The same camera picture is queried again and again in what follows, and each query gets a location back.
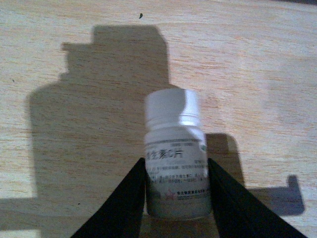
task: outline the white plastic bottle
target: white plastic bottle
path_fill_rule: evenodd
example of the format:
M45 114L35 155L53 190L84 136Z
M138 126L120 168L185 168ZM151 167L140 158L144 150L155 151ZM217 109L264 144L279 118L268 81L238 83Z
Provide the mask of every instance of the white plastic bottle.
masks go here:
M190 220L211 212L206 137L197 95L173 88L146 97L147 211Z

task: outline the wooden table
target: wooden table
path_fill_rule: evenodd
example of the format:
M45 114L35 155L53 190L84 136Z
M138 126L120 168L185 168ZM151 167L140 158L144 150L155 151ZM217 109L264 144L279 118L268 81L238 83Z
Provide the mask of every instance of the wooden table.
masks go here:
M70 237L143 156L144 97L170 87L199 93L209 156L317 237L314 2L4 0L0 16L0 237ZM144 216L141 237L217 230Z

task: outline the red star logo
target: red star logo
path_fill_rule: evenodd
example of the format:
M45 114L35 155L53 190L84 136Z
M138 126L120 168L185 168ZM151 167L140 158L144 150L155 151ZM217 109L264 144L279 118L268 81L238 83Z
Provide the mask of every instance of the red star logo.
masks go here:
M175 192L172 192L170 189L165 193L166 200L174 200Z

